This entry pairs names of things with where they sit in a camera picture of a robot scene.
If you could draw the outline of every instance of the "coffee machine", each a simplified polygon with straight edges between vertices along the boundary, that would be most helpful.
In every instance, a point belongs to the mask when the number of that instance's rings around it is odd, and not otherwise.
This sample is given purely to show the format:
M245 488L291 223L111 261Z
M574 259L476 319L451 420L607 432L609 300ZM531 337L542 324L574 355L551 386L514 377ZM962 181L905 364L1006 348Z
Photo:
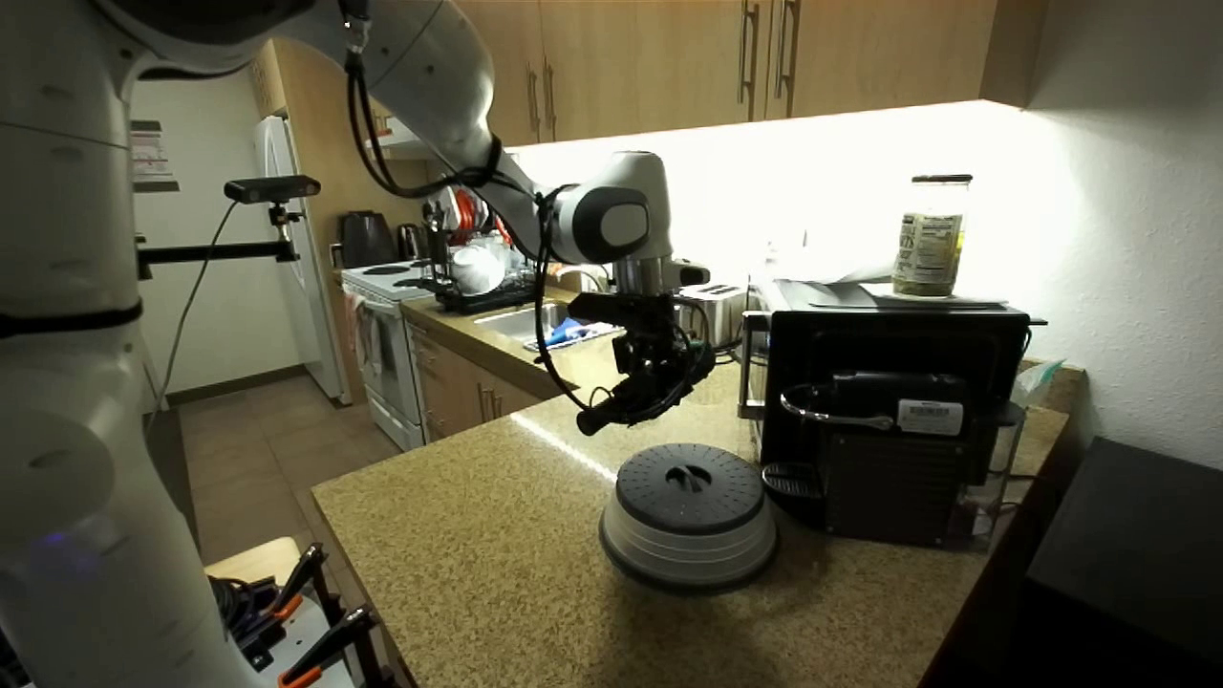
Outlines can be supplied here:
M774 502L837 535L986 546L1022 429L1011 387L1043 321L856 284L770 280L753 296L740 415Z

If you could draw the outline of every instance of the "jar label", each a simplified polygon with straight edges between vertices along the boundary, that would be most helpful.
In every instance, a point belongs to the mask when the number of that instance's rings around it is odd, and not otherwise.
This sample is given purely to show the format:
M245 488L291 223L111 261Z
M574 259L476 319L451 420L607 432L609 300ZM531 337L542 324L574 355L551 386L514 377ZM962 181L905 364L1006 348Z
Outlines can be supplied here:
M964 215L906 214L900 225L900 249L892 275L920 284L955 279L955 252Z
M964 426L964 406L953 402L900 400L896 425L905 433L959 435Z

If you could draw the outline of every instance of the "granite countertop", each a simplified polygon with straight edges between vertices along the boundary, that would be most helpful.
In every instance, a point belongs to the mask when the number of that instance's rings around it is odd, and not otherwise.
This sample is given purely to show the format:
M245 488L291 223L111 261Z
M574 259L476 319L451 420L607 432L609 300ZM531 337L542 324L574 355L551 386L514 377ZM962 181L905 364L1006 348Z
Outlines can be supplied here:
M567 303L576 293L561 288L548 287L544 291L545 302ZM503 380L511 382L541 400L558 396L556 384L548 374L534 364L536 353L526 349L522 342L486 329L476 324L477 319L530 310L534 303L525 303L500 308L473 315L448 313L432 296L400 302L404 317L412 326L424 330L438 343L472 363L493 371ZM552 354L556 373L572 389L594 390L613 387L621 376L615 370L615 356L612 352L614 334L605 334L589 341L581 341L572 347L556 349Z
M405 308L462 339L467 325ZM489 360L504 342L465 346ZM575 385L580 364L563 374ZM599 513L635 452L700 442L755 457L734 368L634 429L585 437L555 398L314 489L422 688L918 683L987 555L828 538L778 511L777 561L734 593L656 593L604 556ZM1031 409L1016 470L1040 468L1065 424Z

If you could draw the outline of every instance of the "tile floor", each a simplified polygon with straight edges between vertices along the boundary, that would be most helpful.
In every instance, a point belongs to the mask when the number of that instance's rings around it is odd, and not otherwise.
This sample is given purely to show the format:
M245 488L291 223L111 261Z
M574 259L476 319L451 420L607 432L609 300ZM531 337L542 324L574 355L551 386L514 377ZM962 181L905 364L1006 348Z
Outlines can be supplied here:
M333 588L345 606L362 604L309 489L401 453L366 406L335 408L302 375L183 404L179 415L201 558L212 563L285 535L302 549L322 543Z

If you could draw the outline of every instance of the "refrigerator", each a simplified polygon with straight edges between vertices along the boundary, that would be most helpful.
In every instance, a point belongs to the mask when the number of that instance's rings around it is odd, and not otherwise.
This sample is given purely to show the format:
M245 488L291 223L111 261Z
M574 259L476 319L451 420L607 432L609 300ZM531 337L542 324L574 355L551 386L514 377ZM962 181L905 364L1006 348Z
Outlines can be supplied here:
M287 121L275 115L265 117L256 127L254 141L259 174L263 176L298 174ZM301 259L276 263L297 352L319 389L328 397L350 404L352 403L350 381L345 380L339 356L340 337L335 331L330 301L320 276L319 265L323 262L317 255L316 242L312 241L314 229L301 198L285 203L285 208L291 213L302 214L302 219L289 224L294 251ZM275 229L269 227L269 232L274 233Z

